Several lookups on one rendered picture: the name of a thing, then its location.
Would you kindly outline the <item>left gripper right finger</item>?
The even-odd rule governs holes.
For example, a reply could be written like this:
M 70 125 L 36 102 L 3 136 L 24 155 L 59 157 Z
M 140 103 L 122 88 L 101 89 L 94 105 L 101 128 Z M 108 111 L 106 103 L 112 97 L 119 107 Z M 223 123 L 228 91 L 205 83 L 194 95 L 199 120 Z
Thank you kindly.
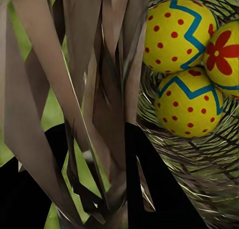
M 128 229 L 209 229 L 143 130 L 125 123 Z M 144 209 L 138 157 L 155 212 Z

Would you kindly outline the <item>easter egg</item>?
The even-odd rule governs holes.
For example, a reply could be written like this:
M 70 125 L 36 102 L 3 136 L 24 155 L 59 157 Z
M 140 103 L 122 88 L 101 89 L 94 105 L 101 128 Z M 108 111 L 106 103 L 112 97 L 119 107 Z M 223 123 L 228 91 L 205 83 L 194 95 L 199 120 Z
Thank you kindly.
M 197 138 L 209 134 L 223 116 L 223 93 L 209 79 L 204 64 L 166 74 L 155 93 L 159 123 L 175 135 Z
M 208 39 L 202 63 L 211 82 L 239 100 L 239 18 L 223 24 Z
M 142 61 L 163 75 L 187 70 L 202 62 L 219 28 L 215 14 L 199 1 L 162 2 L 147 12 Z

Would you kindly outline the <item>wicker basket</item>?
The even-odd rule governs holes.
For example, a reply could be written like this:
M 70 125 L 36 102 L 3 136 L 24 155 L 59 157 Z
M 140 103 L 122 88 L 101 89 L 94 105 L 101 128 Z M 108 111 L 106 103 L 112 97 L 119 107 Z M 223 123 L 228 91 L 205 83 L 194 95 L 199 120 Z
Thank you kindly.
M 197 200 L 185 192 L 209 229 L 239 229 L 239 225 L 234 224 L 239 221 L 239 216 L 225 214 L 217 208 L 239 211 L 237 207 L 221 204 L 239 201 L 239 196 L 211 200 L 220 195 L 229 196 L 229 193 L 239 194 L 239 176 L 235 178 L 230 174 L 239 171 L 239 165 L 226 170 L 239 164 L 239 158 L 231 163 L 222 163 L 239 154 L 239 151 L 228 154 L 239 149 L 239 138 L 232 141 L 239 133 L 239 113 L 234 116 L 239 100 L 223 93 L 223 101 L 228 101 L 216 127 L 223 122 L 220 130 L 231 117 L 234 119 L 220 133 L 219 130 L 211 131 L 197 138 L 175 135 L 146 117 L 146 112 L 157 117 L 154 99 L 162 82 L 157 72 L 154 84 L 152 69 L 142 61 L 147 12 L 167 0 L 56 0 L 53 6 L 51 0 L 11 0 L 32 44 L 25 63 L 7 7 L 9 1 L 0 0 L 0 122 L 3 141 L 18 159 L 19 173 L 27 170 L 55 204 L 60 229 L 118 229 L 120 223 L 125 225 L 128 221 L 126 122 L 140 127 L 150 138 L 179 185 L 202 199 Z M 232 18 L 237 19 L 235 14 L 239 15 L 239 6 L 227 0 L 216 0 L 221 6 L 210 0 L 192 1 L 199 1 L 219 12 L 223 17 L 221 19 L 215 14 L 219 27 Z M 234 1 L 239 4 L 238 0 Z M 217 7 L 231 15 L 225 15 Z M 62 51 L 65 34 L 69 70 Z M 41 126 L 50 87 L 64 116 L 69 150 L 66 173 L 73 192 L 80 196 L 84 212 L 90 215 L 85 224 Z M 139 96 L 150 103 L 149 107 L 144 106 L 145 110 L 140 106 Z M 231 125 L 235 119 L 238 121 Z M 227 135 L 221 136 L 232 126 Z M 235 130 L 235 134 L 227 139 Z M 201 145 L 193 143 L 205 138 L 207 141 Z M 79 182 L 74 139 L 102 198 Z M 210 142 L 213 139 L 219 140 Z M 108 192 L 91 141 L 112 184 Z M 224 153 L 212 157 L 221 152 Z M 144 209 L 155 212 L 138 157 L 136 160 Z M 171 162 L 178 163 L 179 167 Z M 187 166 L 202 168 L 189 171 Z M 192 175 L 215 168 L 220 172 L 212 172 L 208 178 Z M 209 177 L 217 174 L 227 178 Z

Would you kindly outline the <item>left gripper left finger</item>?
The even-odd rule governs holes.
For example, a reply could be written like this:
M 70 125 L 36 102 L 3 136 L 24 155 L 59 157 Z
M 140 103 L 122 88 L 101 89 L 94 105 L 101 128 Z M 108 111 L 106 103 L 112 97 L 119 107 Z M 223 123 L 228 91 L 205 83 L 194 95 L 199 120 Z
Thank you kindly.
M 65 123 L 45 132 L 62 171 L 68 152 Z M 19 173 L 18 159 L 0 168 L 0 229 L 44 229 L 51 199 L 28 173 Z

